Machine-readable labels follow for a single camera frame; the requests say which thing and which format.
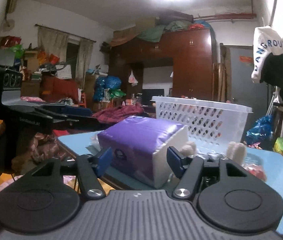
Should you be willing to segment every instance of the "brown cabinet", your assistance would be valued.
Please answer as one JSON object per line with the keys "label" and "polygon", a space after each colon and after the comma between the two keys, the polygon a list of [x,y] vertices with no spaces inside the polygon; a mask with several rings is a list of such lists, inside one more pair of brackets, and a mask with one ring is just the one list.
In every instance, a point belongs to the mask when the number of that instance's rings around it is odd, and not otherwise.
{"label": "brown cabinet", "polygon": [[[146,61],[172,58],[173,96],[213,100],[215,45],[210,29],[165,33],[159,43],[134,38],[112,48],[109,75],[118,76],[122,80],[122,90],[128,92],[129,97],[131,85],[128,84],[128,77],[131,69],[143,68],[143,62]],[[135,72],[138,72],[136,78],[140,84],[133,92],[139,93],[142,90],[142,70]]]}

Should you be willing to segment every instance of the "paper sign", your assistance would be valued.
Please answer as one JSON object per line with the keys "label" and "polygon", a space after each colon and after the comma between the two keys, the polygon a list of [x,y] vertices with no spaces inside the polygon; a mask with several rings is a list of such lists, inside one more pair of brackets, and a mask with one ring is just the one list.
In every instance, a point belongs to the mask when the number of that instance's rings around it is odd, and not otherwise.
{"label": "paper sign", "polygon": [[239,60],[241,62],[246,62],[246,63],[254,63],[254,59],[252,57],[245,57],[245,56],[240,56]]}

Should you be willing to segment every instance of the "metal screw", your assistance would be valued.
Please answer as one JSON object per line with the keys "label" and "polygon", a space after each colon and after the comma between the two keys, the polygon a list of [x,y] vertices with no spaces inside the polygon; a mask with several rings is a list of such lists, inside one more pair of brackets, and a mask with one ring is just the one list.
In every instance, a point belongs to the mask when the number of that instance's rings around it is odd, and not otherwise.
{"label": "metal screw", "polygon": [[188,189],[185,188],[178,188],[175,190],[175,194],[178,197],[188,197],[190,195],[190,191]]}
{"label": "metal screw", "polygon": [[89,197],[100,197],[102,194],[103,192],[98,188],[90,189],[87,191],[87,195]]}

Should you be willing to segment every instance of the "black round pad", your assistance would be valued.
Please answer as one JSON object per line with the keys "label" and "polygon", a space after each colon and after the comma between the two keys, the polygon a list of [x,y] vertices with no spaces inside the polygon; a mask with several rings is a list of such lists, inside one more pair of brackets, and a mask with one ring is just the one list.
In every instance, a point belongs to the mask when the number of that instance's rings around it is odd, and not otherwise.
{"label": "black round pad", "polygon": [[283,215],[281,196],[262,181],[232,180],[218,182],[200,193],[200,214],[229,232],[251,234],[275,229]]}
{"label": "black round pad", "polygon": [[78,194],[61,184],[0,193],[0,222],[13,231],[40,234],[61,227],[78,212]]}

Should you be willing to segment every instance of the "purple tissue pack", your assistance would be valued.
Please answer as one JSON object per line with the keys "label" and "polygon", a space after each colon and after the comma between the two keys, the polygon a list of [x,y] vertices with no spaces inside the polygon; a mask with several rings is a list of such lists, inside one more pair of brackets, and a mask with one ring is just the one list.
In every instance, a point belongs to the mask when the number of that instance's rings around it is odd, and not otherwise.
{"label": "purple tissue pack", "polygon": [[111,165],[124,174],[160,188],[172,172],[167,148],[188,141],[187,125],[164,119],[130,116],[98,134],[101,148],[111,147]]}

